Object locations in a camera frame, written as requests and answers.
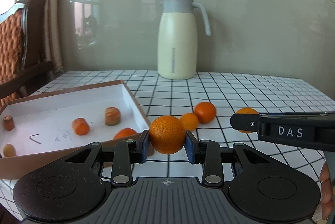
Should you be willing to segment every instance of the glossy wall panel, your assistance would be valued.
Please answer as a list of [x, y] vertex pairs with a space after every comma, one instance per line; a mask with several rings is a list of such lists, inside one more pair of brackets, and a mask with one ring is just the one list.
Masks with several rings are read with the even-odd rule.
[[[67, 70], [157, 69], [162, 0], [59, 0]], [[291, 76], [335, 97], [333, 0], [199, 0], [198, 70]]]

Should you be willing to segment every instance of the table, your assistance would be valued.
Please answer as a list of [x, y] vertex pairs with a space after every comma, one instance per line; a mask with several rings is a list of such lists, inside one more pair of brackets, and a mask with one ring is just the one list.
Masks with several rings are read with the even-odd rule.
[[[161, 115], [181, 115], [192, 112], [199, 102], [212, 102], [217, 117], [200, 124], [193, 131], [199, 139], [210, 139], [221, 146], [232, 147], [243, 142], [312, 177], [319, 187], [319, 174], [324, 164], [322, 151], [277, 145], [257, 140], [257, 134], [240, 133], [230, 126], [231, 115], [242, 107], [258, 112], [334, 111], [335, 101], [301, 79], [250, 74], [198, 72], [192, 79], [169, 80], [157, 71], [70, 71], [51, 81], [34, 94], [58, 91], [70, 87], [123, 79], [149, 120]], [[230, 164], [223, 164], [225, 180], [233, 178]], [[111, 167], [103, 171], [109, 180]], [[201, 180], [202, 165], [188, 163], [185, 149], [172, 155], [155, 152], [143, 165], [133, 165], [133, 177], [189, 177]], [[0, 180], [0, 203], [16, 218], [22, 219], [13, 202], [12, 191], [17, 180]], [[318, 209], [313, 219], [321, 219]]]

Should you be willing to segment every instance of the chair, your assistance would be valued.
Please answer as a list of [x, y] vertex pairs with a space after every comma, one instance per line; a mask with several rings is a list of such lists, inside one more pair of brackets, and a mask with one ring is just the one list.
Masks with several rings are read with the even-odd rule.
[[0, 107], [47, 83], [44, 62], [45, 0], [18, 1], [0, 15]]

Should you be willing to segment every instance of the cream-colored jug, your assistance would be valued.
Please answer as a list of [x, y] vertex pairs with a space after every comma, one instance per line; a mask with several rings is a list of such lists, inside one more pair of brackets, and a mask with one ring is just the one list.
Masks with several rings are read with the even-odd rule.
[[158, 73], [169, 79], [188, 79], [197, 68], [198, 35], [193, 8], [199, 8], [206, 35], [210, 26], [204, 7], [193, 0], [164, 0], [158, 32]]

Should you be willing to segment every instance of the human hand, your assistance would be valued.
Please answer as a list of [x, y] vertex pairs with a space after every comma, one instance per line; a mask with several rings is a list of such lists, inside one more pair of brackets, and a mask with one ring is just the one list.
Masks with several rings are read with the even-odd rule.
[[334, 189], [332, 189], [330, 183], [330, 174], [326, 162], [324, 163], [320, 173], [320, 181], [322, 182], [321, 185], [322, 219], [326, 219], [327, 217], [329, 217], [334, 208], [334, 201], [333, 201]]

